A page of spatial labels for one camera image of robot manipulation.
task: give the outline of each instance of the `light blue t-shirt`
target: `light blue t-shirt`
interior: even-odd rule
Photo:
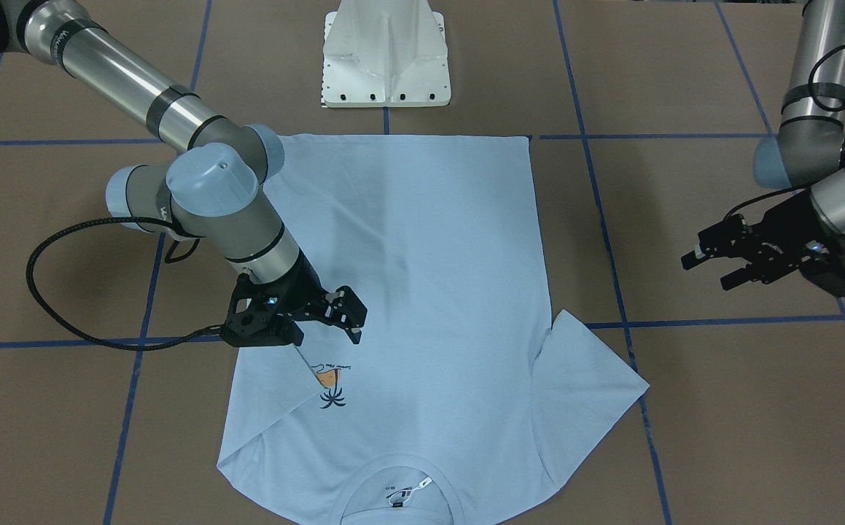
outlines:
[[[647,384],[552,326],[522,137],[293,136],[265,190],[362,342],[238,355],[218,468],[303,524],[504,521],[558,491]]]

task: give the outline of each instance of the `white mount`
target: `white mount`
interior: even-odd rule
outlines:
[[[341,0],[325,17],[322,106],[425,107],[451,100],[445,17],[427,0]]]

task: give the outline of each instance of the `shirt sleeve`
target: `shirt sleeve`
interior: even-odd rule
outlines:
[[[532,367],[532,424],[559,489],[648,388],[588,327],[558,315]]]
[[[218,465],[320,392],[322,383],[294,346],[240,350]]]

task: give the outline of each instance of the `blue joint cap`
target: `blue joint cap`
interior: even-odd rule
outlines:
[[[224,217],[245,209],[260,183],[233,147],[218,142],[195,147],[166,170],[173,200],[192,215]]]
[[[279,140],[278,134],[263,124],[249,124],[244,127],[256,132],[263,143],[263,149],[266,151],[266,179],[269,179],[283,169],[283,163],[286,163],[283,143]]]
[[[785,162],[782,160],[779,141],[775,137],[763,139],[759,146],[756,146],[756,153],[752,156],[752,176],[755,177],[756,184],[763,188],[784,190],[792,187],[785,170]]]
[[[105,206],[108,206],[108,213],[112,214],[112,217],[133,216],[130,206],[128,206],[128,179],[130,179],[130,174],[133,173],[133,170],[142,166],[143,164],[141,166],[128,166],[119,169],[108,181],[108,186],[105,186]],[[135,222],[122,222],[121,224],[134,230],[147,232],[147,230],[141,228]]]

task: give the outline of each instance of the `black cable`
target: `black cable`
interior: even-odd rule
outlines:
[[[818,106],[820,109],[823,109],[825,111],[843,111],[845,110],[845,101],[842,101],[840,106],[825,106],[821,102],[821,99],[819,99],[818,94],[814,92],[814,76],[816,73],[818,73],[818,69],[821,67],[821,65],[827,59],[829,59],[829,57],[834,56],[836,53],[839,53],[842,50],[845,50],[845,44],[840,44],[839,46],[834,47],[832,50],[829,50],[827,53],[825,53],[825,55],[818,59],[818,62],[814,63],[814,66],[811,68],[810,74],[808,74],[808,91],[809,93],[811,93],[811,99],[814,101],[815,106]]]
[[[166,228],[170,228],[175,230],[176,233],[179,235],[187,235],[182,228],[172,222],[166,222],[165,220],[155,219],[152,217],[109,217],[105,219],[93,219],[93,220],[86,220],[86,222],[80,222],[79,224],[74,224],[66,228],[65,230],[59,230],[59,232],[53,233],[53,235],[49,236],[45,241],[39,243],[39,246],[33,250],[33,253],[30,254],[30,259],[26,262],[26,286],[30,290],[30,295],[33,295],[33,300],[38,303],[40,308],[51,316],[53,320],[59,323],[60,326],[68,330],[69,332],[74,333],[81,339],[85,339],[89,343],[95,343],[96,345],[100,346],[108,346],[111,349],[119,349],[119,350],[131,350],[131,351],[145,351],[149,352],[152,350],[162,350],[162,349],[169,349],[172,346],[180,345],[180,343],[185,343],[186,341],[191,341],[192,339],[196,339],[203,335],[218,335],[221,332],[222,325],[216,324],[212,326],[206,326],[205,328],[196,330],[195,332],[189,333],[189,335],[185,335],[179,337],[178,339],[174,339],[169,342],[159,343],[159,345],[122,345],[121,343],[115,343],[113,341],[109,341],[108,339],[101,339],[100,337],[95,337],[93,335],[88,335],[88,333],[79,330],[75,326],[73,326],[68,320],[65,320],[58,312],[52,309],[52,306],[43,299],[43,296],[39,294],[39,290],[36,288],[36,282],[33,279],[33,270],[36,267],[36,260],[39,259],[39,256],[42,255],[43,250],[49,248],[49,245],[55,243],[59,239],[62,239],[65,236],[69,236],[72,233],[79,232],[79,230],[85,230],[88,228],[93,228],[95,226],[102,226],[105,224],[120,224],[123,222],[135,222],[135,223],[148,223],[148,224],[156,224],[159,226],[163,226]]]
[[[174,239],[169,245],[169,249],[166,250],[166,255],[163,256],[163,263],[166,265],[175,265],[175,263],[181,263],[182,260],[189,259],[189,256],[192,256],[192,253],[195,253],[195,249],[198,248],[198,242],[200,240],[202,239],[195,239],[195,241],[192,242],[192,246],[189,246],[188,252],[185,252],[178,257],[173,257],[173,253],[176,252],[176,248],[179,248],[179,245],[182,244]]]
[[[732,216],[734,213],[738,212],[740,209],[744,209],[744,207],[749,206],[749,205],[753,205],[754,203],[758,203],[759,201],[769,199],[769,197],[775,197],[776,195],[782,195],[783,193],[788,193],[788,192],[796,192],[796,190],[804,190],[804,189],[809,188],[809,187],[810,187],[810,184],[805,184],[805,185],[802,185],[802,186],[795,186],[795,188],[785,188],[784,190],[775,190],[775,192],[769,192],[769,193],[766,193],[766,194],[763,194],[763,195],[759,195],[758,197],[753,197],[752,199],[749,199],[748,201],[744,201],[742,203],[739,203],[736,206],[733,206],[732,209],[730,209],[729,212],[726,212],[726,215],[723,216],[723,220],[730,219],[730,216]]]

